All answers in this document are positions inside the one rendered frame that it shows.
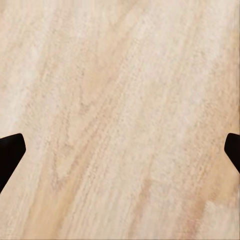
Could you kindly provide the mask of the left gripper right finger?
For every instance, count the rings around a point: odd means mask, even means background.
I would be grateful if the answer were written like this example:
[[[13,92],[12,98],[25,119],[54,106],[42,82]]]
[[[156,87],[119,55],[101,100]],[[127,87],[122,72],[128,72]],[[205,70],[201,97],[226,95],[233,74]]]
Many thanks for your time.
[[[240,173],[240,135],[228,133],[224,145],[224,151]]]

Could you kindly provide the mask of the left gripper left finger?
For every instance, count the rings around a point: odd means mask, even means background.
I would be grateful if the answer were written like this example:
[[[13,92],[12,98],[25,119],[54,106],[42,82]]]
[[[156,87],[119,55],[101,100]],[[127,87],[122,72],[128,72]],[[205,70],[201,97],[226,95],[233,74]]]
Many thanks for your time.
[[[0,138],[0,193],[20,163],[26,145],[21,133]]]

